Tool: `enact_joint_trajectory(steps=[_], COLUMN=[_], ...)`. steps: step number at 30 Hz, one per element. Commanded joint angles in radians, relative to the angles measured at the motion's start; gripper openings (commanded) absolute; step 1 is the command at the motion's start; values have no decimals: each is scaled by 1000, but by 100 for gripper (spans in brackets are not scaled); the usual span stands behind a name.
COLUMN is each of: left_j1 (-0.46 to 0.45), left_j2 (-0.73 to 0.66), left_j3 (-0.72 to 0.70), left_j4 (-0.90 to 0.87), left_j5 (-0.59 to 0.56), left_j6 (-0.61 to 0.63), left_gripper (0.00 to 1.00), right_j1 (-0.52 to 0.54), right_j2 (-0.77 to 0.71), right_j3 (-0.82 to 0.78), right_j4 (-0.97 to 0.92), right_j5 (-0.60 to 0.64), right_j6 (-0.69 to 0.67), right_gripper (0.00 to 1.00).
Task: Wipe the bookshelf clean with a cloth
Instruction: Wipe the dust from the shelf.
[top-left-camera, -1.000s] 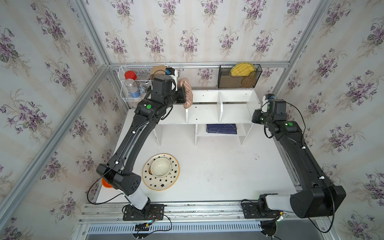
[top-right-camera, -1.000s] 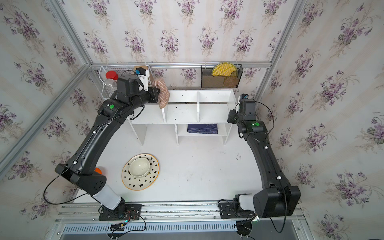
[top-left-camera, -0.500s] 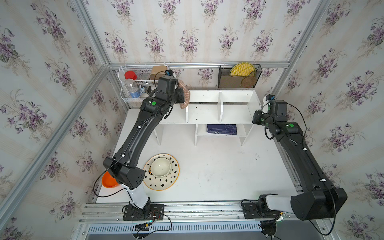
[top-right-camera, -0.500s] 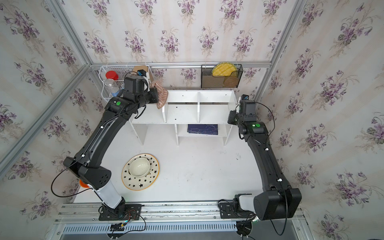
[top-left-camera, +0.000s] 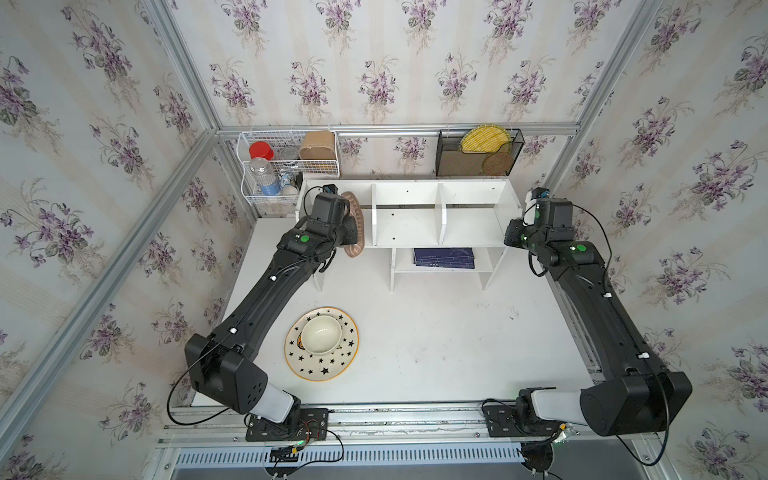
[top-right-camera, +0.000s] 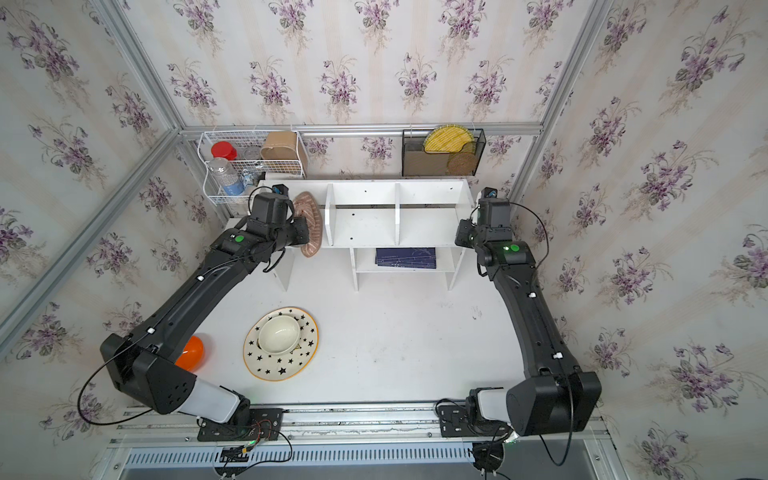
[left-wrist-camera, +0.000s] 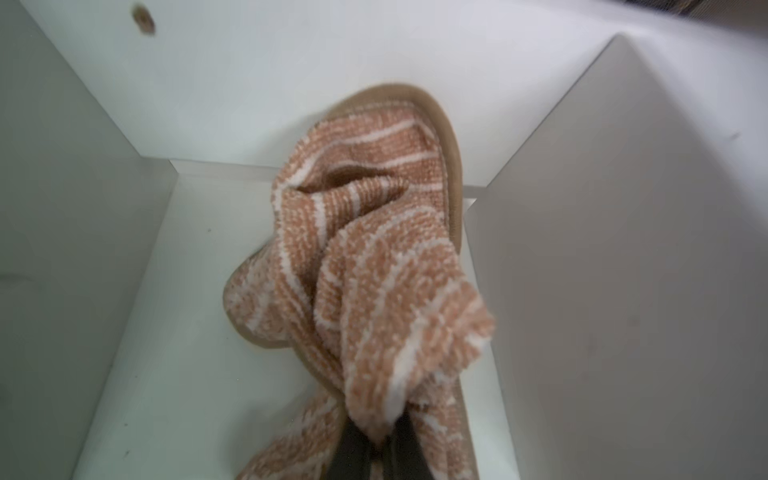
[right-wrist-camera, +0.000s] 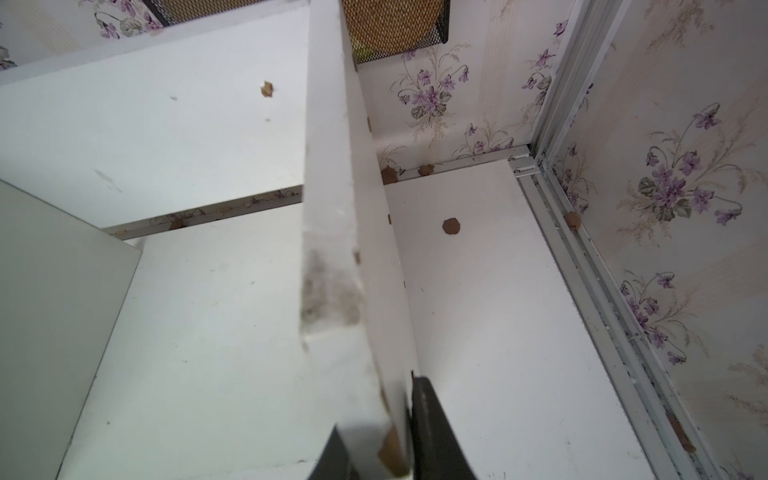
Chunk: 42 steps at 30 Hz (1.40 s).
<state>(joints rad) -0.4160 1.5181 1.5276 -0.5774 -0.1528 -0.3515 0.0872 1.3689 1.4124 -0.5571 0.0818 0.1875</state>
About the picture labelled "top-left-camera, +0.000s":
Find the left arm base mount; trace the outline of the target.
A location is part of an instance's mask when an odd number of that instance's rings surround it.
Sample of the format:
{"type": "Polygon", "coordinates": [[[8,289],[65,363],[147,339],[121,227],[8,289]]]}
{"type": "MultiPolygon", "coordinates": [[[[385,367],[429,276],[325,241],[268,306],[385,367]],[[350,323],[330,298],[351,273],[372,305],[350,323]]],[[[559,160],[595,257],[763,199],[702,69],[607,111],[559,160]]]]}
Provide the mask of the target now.
{"type": "Polygon", "coordinates": [[[329,413],[327,408],[300,407],[292,410],[282,423],[249,414],[245,421],[245,440],[247,442],[325,440],[329,413]]]}

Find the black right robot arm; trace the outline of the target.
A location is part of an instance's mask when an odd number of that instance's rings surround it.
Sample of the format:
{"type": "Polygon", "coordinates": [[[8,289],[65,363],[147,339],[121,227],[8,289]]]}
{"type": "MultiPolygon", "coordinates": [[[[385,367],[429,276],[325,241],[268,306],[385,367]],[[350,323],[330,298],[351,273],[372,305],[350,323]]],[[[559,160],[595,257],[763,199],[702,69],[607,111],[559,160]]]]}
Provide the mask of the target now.
{"type": "Polygon", "coordinates": [[[538,196],[510,221],[506,246],[523,250],[538,277],[552,280],[583,325],[602,381],[578,392],[528,389],[536,418],[589,427],[600,436],[666,432],[692,394],[687,375],[653,351],[608,282],[597,247],[578,240],[574,204],[538,196]]]}

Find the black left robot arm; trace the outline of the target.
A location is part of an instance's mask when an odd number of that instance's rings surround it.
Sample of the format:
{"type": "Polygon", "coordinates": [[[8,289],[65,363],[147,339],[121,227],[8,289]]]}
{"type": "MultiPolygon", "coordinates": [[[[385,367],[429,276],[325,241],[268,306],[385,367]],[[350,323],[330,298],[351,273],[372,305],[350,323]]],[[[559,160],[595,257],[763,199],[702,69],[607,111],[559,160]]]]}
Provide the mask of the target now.
{"type": "Polygon", "coordinates": [[[184,354],[196,392],[238,414],[284,423],[299,408],[254,360],[284,307],[316,272],[328,268],[339,247],[364,244],[364,220],[354,194],[325,188],[312,210],[282,235],[264,274],[221,324],[193,335],[184,354]]]}

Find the brown striped cloth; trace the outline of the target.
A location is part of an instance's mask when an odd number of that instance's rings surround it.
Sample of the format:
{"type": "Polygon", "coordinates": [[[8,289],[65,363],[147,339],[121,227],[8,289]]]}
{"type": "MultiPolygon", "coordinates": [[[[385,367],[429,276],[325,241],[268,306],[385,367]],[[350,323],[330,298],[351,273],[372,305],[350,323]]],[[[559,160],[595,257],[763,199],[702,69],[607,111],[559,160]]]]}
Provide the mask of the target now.
{"type": "Polygon", "coordinates": [[[347,233],[343,241],[344,252],[349,258],[356,258],[365,248],[363,211],[357,197],[352,192],[343,192],[342,197],[348,202],[348,212],[344,219],[347,233]]]}

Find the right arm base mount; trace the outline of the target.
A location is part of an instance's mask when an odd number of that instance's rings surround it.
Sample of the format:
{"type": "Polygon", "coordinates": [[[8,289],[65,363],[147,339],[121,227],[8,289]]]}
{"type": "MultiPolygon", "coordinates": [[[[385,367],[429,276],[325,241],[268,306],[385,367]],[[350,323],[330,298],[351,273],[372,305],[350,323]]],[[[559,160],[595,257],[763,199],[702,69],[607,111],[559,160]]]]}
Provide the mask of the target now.
{"type": "Polygon", "coordinates": [[[513,402],[494,398],[481,402],[480,412],[491,438],[556,438],[564,430],[564,422],[545,420],[535,413],[534,391],[536,388],[521,389],[513,402]]]}

